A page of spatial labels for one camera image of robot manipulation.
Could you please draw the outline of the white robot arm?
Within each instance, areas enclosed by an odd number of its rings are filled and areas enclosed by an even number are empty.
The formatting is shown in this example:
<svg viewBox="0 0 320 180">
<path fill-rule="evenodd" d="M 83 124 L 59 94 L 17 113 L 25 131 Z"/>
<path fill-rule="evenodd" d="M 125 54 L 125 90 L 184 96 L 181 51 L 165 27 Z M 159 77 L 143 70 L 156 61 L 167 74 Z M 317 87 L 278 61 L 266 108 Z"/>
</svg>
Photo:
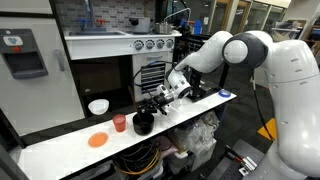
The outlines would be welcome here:
<svg viewBox="0 0 320 180">
<path fill-rule="evenodd" d="M 265 75 L 276 138 L 257 167 L 243 180 L 306 180 L 320 177 L 320 71 L 311 49 L 299 39 L 274 41 L 260 30 L 218 31 L 166 72 L 168 86 L 138 106 L 157 112 L 191 93 L 183 69 L 210 73 L 220 64 Z"/>
</svg>

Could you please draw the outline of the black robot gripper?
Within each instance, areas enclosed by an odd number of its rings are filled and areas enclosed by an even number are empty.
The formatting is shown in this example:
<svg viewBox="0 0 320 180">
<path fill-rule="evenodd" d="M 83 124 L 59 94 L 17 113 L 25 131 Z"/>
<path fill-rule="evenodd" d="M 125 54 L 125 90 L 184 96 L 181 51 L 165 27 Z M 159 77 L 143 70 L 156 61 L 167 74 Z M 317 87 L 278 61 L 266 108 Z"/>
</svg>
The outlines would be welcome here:
<svg viewBox="0 0 320 180">
<path fill-rule="evenodd" d="M 163 115 L 167 115 L 167 112 L 162 108 L 163 106 L 174 101 L 174 97 L 171 95 L 164 95 L 163 93 L 156 95 L 150 99 L 145 99 L 143 104 L 138 106 L 137 112 L 139 114 L 146 114 L 147 112 L 160 112 Z"/>
</svg>

